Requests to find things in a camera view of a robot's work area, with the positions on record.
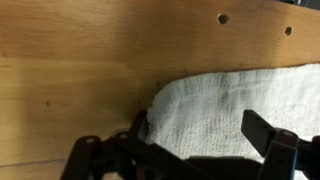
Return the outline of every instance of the white towel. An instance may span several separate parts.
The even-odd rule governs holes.
[[[245,109],[311,140],[320,134],[320,65],[211,73],[165,86],[148,110],[148,143],[180,158],[263,158],[242,135]],[[295,179],[306,179],[297,173]]]

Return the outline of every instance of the wooden board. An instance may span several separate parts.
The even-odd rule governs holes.
[[[129,127],[172,80],[319,62],[319,16],[267,0],[0,0],[0,179]]]

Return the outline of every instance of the wooden surface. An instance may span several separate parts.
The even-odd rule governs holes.
[[[78,137],[129,127],[172,80],[320,62],[319,21],[267,0],[0,0],[0,179],[58,179]]]

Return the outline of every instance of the plywood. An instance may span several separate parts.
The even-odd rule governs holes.
[[[0,179],[129,127],[172,80],[319,62],[319,16],[267,0],[0,0]]]

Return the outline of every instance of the wood grain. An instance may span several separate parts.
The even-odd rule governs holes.
[[[172,80],[319,62],[319,16],[267,0],[0,0],[0,179],[129,127]]]

